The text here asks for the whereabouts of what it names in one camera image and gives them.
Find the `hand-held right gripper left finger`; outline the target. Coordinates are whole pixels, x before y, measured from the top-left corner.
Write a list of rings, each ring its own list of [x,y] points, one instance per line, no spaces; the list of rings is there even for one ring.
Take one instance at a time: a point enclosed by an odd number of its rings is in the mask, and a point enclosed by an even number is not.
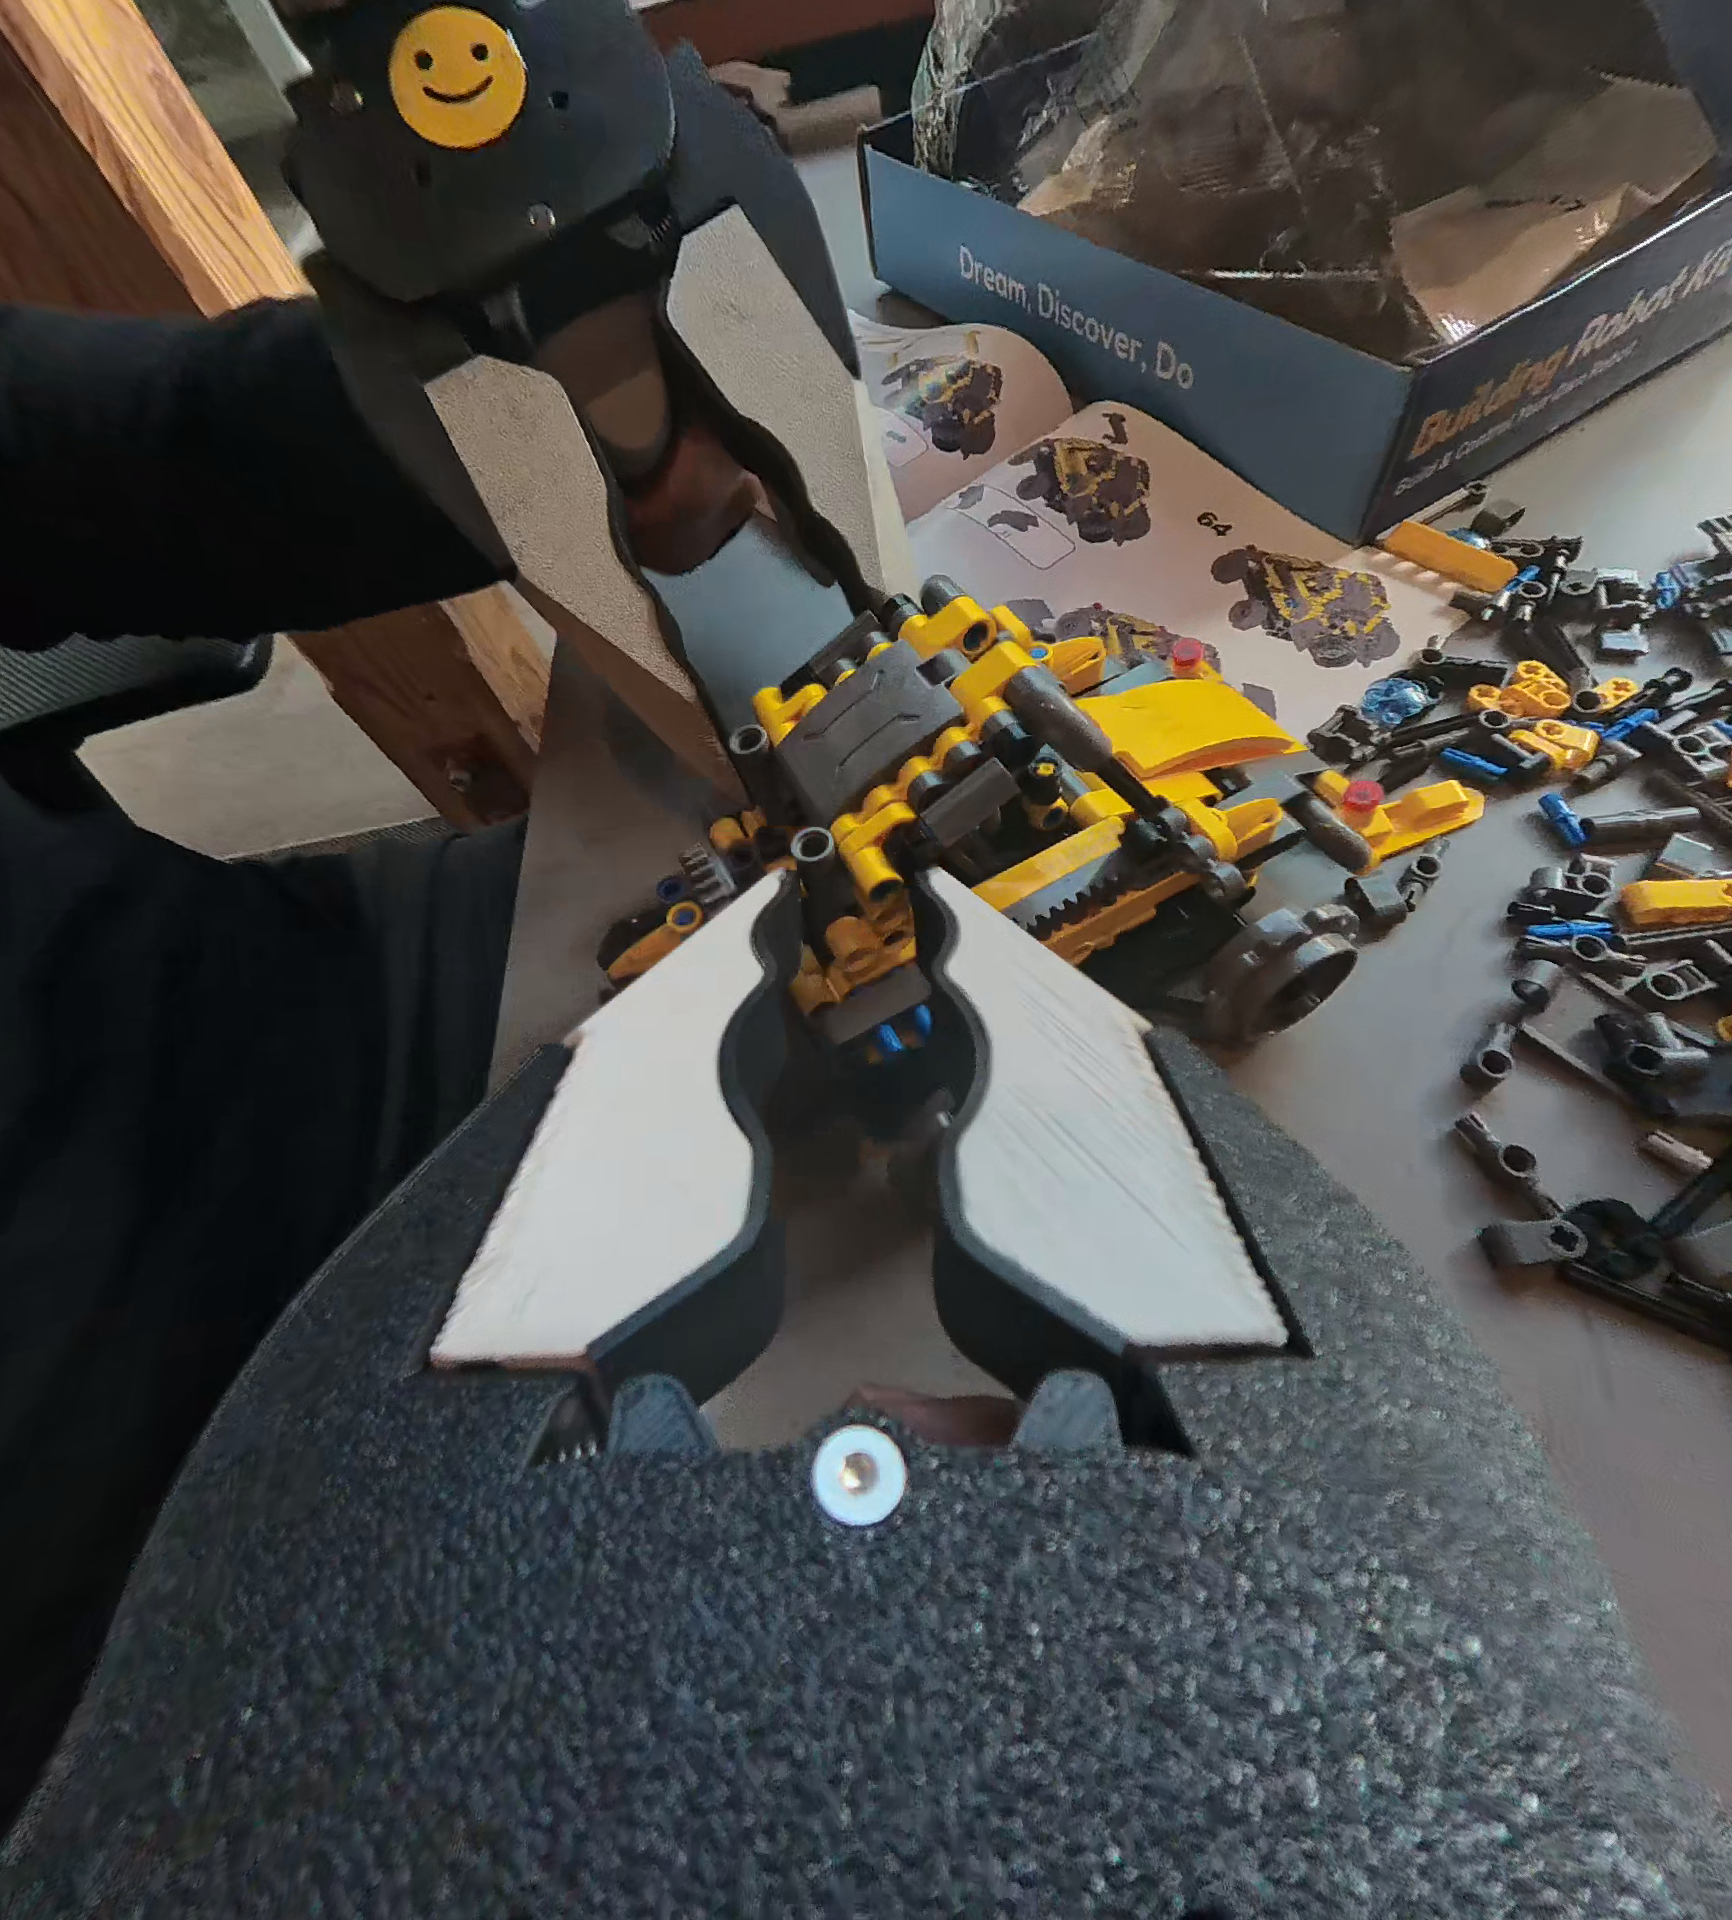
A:
[[[562,1071],[439,1321],[439,1373],[562,1373],[533,1462],[607,1442],[639,1382],[691,1408],[784,1310],[767,1112],[791,1055],[791,880],[764,878],[564,1037]]]

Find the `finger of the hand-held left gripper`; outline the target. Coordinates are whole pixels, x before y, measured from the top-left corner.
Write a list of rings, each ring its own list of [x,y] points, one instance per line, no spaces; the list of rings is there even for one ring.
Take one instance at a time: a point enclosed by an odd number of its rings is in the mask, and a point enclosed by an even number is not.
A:
[[[742,209],[687,233],[666,322],[810,575],[850,606],[910,600],[917,562],[878,409]]]
[[[675,627],[623,558],[615,493],[564,388],[474,355],[424,382],[442,434],[504,540],[521,597],[718,802],[739,784],[675,656]]]

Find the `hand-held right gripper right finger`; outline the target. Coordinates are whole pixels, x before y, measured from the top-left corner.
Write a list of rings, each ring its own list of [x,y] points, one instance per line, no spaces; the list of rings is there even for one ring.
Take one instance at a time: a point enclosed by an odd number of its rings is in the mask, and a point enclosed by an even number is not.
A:
[[[1281,1358],[1293,1328],[1152,1025],[951,878],[914,898],[951,1113],[933,1306],[1033,1403],[1075,1376],[1120,1446],[1189,1453],[1165,1369]]]

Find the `grey toothed rack piece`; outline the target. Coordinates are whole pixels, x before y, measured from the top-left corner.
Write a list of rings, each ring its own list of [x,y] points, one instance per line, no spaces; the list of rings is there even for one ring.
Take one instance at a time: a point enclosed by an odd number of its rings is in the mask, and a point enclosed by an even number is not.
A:
[[[1138,925],[1160,901],[1198,885],[1201,878],[1201,873],[1175,860],[1135,866],[1130,859],[1113,853],[1069,878],[1034,890],[1002,911],[1033,939],[1052,943],[1062,930],[1113,915],[1121,905],[1135,908],[1134,922]]]

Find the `yellow toy brick vehicle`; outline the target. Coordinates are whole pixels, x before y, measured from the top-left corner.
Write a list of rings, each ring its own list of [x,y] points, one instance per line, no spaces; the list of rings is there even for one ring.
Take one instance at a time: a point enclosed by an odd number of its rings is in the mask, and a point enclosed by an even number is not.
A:
[[[1370,885],[1478,811],[1458,781],[1392,802],[1343,777],[1205,662],[1107,684],[1101,642],[1042,645],[951,580],[882,606],[786,585],[750,623],[684,587],[675,642],[739,793],[607,930],[600,994],[635,987],[786,878],[805,908],[794,1019],[878,1133],[945,1092],[923,874],[1002,911],[1113,853],[1201,873],[1138,925],[1121,905],[1034,943],[1134,1009],[1175,1003],[1198,1041],[1246,1048],[1333,999],[1370,930],[1354,905],[1264,911],[1262,869],[1307,850]]]

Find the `person's left forearm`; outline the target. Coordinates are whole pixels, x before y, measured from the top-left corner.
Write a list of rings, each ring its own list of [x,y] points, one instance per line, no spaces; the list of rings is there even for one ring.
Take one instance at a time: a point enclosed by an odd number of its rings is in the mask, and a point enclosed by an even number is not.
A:
[[[0,645],[301,635],[498,580],[376,445],[311,302],[0,305]]]

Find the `person's left hand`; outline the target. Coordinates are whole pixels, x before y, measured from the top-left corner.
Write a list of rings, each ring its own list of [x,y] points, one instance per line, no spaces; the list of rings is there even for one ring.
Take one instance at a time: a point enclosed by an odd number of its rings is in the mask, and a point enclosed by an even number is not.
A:
[[[764,483],[697,419],[673,430],[654,467],[622,483],[626,551],[654,575],[702,568],[763,506]]]

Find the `open instruction booklet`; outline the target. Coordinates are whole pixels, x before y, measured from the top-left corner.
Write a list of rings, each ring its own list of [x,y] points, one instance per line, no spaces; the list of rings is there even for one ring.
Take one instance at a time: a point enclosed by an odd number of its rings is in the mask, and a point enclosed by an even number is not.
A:
[[[855,316],[853,336],[920,575],[1042,645],[1101,642],[1107,684],[1194,642],[1307,734],[1454,630],[1447,585],[1312,530],[1127,403],[1075,406],[1016,332]]]

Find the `dark blue kit box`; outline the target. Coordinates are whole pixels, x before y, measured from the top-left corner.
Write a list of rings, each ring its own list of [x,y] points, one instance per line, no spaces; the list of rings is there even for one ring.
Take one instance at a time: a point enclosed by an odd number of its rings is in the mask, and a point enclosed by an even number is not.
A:
[[[1717,132],[1717,176],[1520,313],[1385,364],[1107,253],[923,173],[910,111],[861,139],[882,284],[1033,340],[1085,400],[1124,400],[1338,538],[1491,476],[1732,323],[1732,4],[1644,4]]]

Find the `black mesh chair seat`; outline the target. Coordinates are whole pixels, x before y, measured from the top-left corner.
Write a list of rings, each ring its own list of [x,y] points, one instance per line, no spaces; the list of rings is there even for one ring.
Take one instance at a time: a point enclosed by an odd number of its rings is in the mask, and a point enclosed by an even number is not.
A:
[[[72,635],[41,652],[0,646],[0,742],[79,752],[98,734],[234,700],[266,679],[273,652],[273,635]]]

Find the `clear plastic bag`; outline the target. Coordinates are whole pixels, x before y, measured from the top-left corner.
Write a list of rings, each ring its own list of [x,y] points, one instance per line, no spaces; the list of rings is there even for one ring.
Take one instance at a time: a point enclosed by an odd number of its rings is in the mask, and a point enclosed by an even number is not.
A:
[[[923,173],[1385,364],[1717,176],[1644,4],[938,4]]]

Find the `pile of loose brick pieces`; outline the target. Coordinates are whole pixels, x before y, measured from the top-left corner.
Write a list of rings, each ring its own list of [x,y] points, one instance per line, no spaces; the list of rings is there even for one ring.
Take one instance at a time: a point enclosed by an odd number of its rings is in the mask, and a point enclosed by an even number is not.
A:
[[[1364,930],[1419,905],[1488,808],[1540,840],[1456,1068],[1451,1133],[1503,1202],[1478,1254],[1732,1365],[1732,511],[1661,572],[1584,565],[1482,486],[1378,549],[1458,627],[1309,734],[1371,802],[1342,904]]]

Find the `wooden support post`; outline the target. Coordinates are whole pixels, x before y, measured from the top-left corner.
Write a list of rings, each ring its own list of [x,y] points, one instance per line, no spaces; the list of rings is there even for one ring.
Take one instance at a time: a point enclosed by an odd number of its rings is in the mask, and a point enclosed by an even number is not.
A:
[[[303,294],[131,4],[0,4],[0,302],[213,319]],[[512,592],[283,635],[445,822],[526,814],[550,646]]]

